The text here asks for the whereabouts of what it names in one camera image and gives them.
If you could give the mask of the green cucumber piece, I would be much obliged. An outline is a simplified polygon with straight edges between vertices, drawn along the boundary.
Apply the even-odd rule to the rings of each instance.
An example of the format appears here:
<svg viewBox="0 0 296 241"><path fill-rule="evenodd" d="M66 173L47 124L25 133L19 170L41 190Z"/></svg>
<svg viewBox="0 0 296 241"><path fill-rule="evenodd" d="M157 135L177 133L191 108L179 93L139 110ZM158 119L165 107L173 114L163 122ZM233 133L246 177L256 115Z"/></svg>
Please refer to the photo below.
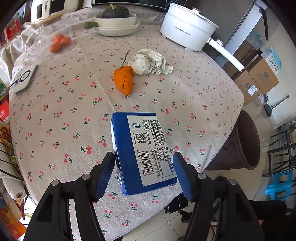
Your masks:
<svg viewBox="0 0 296 241"><path fill-rule="evenodd" d="M98 22L92 22L92 21L87 21L83 24L83 27L85 30L94 28L94 27L98 27L99 23Z"/></svg>

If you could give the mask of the white paper tissue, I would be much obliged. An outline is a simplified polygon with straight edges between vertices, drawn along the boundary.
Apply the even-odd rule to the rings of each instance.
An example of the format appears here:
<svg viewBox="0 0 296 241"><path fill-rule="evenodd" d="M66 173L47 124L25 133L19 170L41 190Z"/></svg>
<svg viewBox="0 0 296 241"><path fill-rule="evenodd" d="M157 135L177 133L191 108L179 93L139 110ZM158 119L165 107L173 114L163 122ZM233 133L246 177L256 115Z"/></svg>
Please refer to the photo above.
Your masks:
<svg viewBox="0 0 296 241"><path fill-rule="evenodd" d="M173 66L167 65L166 58L151 49L141 49L132 56L132 60L127 61L127 66L132 67L135 74L170 74Z"/></svg>

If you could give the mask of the blue cardboard box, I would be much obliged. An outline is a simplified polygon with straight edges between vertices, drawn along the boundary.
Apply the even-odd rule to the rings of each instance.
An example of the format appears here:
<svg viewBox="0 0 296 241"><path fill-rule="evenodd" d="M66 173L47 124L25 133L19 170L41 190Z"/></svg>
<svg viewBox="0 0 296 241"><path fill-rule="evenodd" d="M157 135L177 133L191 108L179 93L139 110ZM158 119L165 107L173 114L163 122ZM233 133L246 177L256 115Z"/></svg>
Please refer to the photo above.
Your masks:
<svg viewBox="0 0 296 241"><path fill-rule="evenodd" d="M156 113L113 113L110 128L123 195L141 194L177 183Z"/></svg>

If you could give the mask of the red labelled jar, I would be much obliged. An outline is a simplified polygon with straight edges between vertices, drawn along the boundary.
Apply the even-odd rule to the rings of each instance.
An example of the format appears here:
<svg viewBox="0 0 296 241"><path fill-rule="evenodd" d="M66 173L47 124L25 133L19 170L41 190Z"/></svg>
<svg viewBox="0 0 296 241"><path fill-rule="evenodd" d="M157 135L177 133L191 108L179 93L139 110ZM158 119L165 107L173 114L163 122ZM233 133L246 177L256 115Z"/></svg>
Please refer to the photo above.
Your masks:
<svg viewBox="0 0 296 241"><path fill-rule="evenodd" d="M6 41L12 40L17 34L21 32L21 22L20 19L14 17L11 19L9 24L4 29L4 36Z"/></svg>

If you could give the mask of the grey refrigerator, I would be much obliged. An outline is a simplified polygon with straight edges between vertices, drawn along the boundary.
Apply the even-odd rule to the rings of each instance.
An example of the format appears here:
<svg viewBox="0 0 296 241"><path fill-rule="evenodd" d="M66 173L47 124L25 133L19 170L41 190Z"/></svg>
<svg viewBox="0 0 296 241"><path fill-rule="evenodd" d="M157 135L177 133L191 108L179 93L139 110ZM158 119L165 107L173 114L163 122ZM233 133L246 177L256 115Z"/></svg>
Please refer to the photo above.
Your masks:
<svg viewBox="0 0 296 241"><path fill-rule="evenodd" d="M242 61L234 56L260 21L268 38L266 4L263 1L191 1L185 17L195 30L197 51L205 50L222 67L230 62L238 71Z"/></svg>

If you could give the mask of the white electric cooking pot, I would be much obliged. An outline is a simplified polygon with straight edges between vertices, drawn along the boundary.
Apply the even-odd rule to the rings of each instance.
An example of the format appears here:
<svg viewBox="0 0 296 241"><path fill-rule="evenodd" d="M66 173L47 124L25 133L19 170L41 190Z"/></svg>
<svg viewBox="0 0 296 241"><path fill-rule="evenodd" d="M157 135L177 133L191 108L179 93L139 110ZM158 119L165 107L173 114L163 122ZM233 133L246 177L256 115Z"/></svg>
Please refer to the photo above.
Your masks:
<svg viewBox="0 0 296 241"><path fill-rule="evenodd" d="M200 52L208 44L241 72L244 66L222 44L212 39L217 29L218 26L201 15L198 9L170 3L160 32L164 38L172 40L190 52Z"/></svg>

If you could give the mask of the white wireless charger device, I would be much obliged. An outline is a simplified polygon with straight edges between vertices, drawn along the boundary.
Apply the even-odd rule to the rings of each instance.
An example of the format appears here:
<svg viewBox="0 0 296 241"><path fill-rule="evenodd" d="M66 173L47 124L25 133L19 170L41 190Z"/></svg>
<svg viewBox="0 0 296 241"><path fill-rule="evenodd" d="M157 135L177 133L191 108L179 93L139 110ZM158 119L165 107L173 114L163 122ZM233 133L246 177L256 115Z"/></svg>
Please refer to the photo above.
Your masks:
<svg viewBox="0 0 296 241"><path fill-rule="evenodd" d="M26 92L27 90L29 90L34 80L37 69L38 69L38 65L33 64L23 70L16 84L13 85L14 94L20 95Z"/></svg>

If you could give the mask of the stacked white bowls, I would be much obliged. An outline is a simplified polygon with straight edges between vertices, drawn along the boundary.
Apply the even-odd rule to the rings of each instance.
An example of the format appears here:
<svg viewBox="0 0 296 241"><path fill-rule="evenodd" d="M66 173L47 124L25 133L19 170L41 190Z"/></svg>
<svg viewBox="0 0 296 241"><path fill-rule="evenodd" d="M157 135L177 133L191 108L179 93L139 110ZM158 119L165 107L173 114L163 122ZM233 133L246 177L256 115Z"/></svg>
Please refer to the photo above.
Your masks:
<svg viewBox="0 0 296 241"><path fill-rule="evenodd" d="M135 33L140 28L140 20L135 13L130 13L128 18L103 19L101 15L95 18L98 27L95 32L107 37L122 37Z"/></svg>

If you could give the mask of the brown cardboard box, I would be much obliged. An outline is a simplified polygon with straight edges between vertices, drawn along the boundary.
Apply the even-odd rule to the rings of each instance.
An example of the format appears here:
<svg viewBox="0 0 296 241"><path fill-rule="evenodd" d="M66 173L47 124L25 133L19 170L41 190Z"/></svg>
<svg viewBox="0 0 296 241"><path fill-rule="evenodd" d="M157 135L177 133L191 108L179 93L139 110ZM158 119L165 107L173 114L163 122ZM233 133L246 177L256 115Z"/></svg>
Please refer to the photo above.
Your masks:
<svg viewBox="0 0 296 241"><path fill-rule="evenodd" d="M278 83L278 78L261 56L257 56L247 67L247 71L263 94L267 94Z"/></svg>
<svg viewBox="0 0 296 241"><path fill-rule="evenodd" d="M244 96L243 105L248 105L260 94L262 94L256 82L250 76L250 74L244 70L237 78L234 79L234 83L238 86Z"/></svg>

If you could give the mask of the thin brown twig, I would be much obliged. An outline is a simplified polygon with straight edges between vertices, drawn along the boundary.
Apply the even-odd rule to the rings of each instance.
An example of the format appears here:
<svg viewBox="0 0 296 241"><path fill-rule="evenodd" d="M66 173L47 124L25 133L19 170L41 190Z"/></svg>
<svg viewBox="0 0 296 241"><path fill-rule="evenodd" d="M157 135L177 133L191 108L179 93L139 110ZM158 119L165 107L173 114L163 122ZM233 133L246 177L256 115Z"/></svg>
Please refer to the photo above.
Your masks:
<svg viewBox="0 0 296 241"><path fill-rule="evenodd" d="M124 65L125 65L125 61L126 61L126 58L127 58L128 54L129 54L129 52L130 52L130 50L128 50L128 51L126 52L126 54L125 54L125 58L123 59L123 62L122 62L121 67L124 67Z"/></svg>

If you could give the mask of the orange tangerine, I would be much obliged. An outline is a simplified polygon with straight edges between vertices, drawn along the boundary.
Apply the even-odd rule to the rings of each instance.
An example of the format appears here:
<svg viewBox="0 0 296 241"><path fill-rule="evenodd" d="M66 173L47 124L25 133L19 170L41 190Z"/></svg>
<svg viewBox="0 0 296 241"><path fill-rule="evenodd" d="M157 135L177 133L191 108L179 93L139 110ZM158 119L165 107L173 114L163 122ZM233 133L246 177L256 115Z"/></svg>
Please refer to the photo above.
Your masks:
<svg viewBox="0 0 296 241"><path fill-rule="evenodd" d="M64 38L65 36L62 34L56 35L54 38L54 43L60 43L61 40Z"/></svg>
<svg viewBox="0 0 296 241"><path fill-rule="evenodd" d="M60 44L61 44L63 47L68 47L71 43L72 43L72 39L71 39L69 36L63 37L63 38L60 40Z"/></svg>
<svg viewBox="0 0 296 241"><path fill-rule="evenodd" d="M51 53L58 53L63 49L63 46L61 43L54 43L50 46L50 52Z"/></svg>

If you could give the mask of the orange peel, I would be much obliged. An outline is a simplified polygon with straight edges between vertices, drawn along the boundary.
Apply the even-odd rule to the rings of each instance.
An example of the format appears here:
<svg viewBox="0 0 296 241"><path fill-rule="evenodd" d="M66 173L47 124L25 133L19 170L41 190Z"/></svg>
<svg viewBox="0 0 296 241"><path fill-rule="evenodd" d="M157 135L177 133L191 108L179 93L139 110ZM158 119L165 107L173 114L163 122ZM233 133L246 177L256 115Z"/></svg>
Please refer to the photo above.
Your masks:
<svg viewBox="0 0 296 241"><path fill-rule="evenodd" d="M134 71L131 66L123 66L113 73L115 85L124 95L130 95L133 91L133 77Z"/></svg>

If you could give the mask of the glass jar with wooden lid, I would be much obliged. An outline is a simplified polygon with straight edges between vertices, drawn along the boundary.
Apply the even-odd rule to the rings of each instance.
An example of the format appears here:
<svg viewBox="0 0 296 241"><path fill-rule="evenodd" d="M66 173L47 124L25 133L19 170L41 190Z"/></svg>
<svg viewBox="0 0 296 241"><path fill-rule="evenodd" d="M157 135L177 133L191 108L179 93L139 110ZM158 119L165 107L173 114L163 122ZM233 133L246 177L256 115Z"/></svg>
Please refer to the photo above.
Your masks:
<svg viewBox="0 0 296 241"><path fill-rule="evenodd" d="M69 16L67 18L60 18L43 24L37 30L31 33L25 43L25 53L30 58L41 59L57 54L50 52L50 46L54 44L54 38L59 34L62 34L65 37L69 36L73 42L74 37L69 21Z"/></svg>

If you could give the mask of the brown plastic trash bin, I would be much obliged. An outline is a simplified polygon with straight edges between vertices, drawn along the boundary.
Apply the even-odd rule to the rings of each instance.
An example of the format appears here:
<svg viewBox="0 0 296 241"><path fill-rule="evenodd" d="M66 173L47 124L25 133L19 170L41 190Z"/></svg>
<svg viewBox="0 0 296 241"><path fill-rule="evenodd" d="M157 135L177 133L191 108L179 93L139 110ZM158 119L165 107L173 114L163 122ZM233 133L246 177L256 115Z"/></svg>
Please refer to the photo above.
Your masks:
<svg viewBox="0 0 296 241"><path fill-rule="evenodd" d="M260 153L260 139L255 123L251 116L242 110L233 131L206 170L253 170L259 163Z"/></svg>

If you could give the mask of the dark green squash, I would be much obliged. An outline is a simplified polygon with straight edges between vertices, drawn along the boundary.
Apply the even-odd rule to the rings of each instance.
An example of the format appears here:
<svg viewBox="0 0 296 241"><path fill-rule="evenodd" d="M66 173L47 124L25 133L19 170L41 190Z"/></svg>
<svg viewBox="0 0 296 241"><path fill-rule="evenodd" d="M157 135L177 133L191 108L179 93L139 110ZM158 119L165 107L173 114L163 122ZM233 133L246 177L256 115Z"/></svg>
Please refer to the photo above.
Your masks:
<svg viewBox="0 0 296 241"><path fill-rule="evenodd" d="M103 19L128 18L130 12L126 7L111 4L101 15Z"/></svg>

